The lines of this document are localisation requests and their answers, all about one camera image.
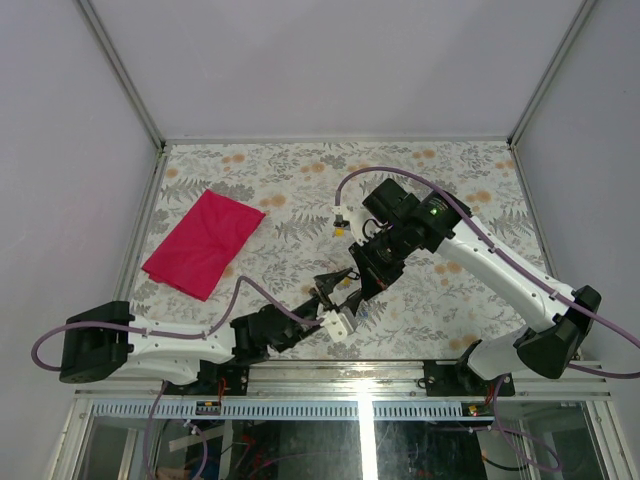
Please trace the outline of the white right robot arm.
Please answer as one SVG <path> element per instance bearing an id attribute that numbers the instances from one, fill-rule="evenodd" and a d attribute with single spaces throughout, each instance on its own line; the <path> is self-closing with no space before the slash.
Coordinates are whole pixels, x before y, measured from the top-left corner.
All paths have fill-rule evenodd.
<path id="1" fill-rule="evenodd" d="M 473 342 L 455 364 L 458 387 L 478 394 L 504 374 L 528 369 L 558 379 L 589 333 L 601 296 L 590 286 L 574 289 L 554 280 L 492 240 L 469 208 L 448 193 L 420 200 L 387 179 L 362 202 L 380 230 L 349 251 L 369 300 L 403 274 L 406 259 L 427 250 L 460 265 L 505 300 L 524 327 Z"/>

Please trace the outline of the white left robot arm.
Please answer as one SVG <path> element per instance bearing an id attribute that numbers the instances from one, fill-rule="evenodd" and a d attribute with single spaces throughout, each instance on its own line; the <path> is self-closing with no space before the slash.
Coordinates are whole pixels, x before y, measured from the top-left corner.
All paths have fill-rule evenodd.
<path id="1" fill-rule="evenodd" d="M 132 314 L 126 301 L 100 305 L 67 320 L 59 379 L 155 378 L 208 394 L 218 385 L 219 366 L 264 362 L 318 331 L 335 342 L 346 339 L 355 330 L 361 296 L 354 292 L 336 304 L 331 295 L 340 282 L 358 277 L 352 269 L 318 275 L 309 299 L 293 310 L 269 302 L 240 317 L 225 312 L 213 325 L 152 321 Z"/>

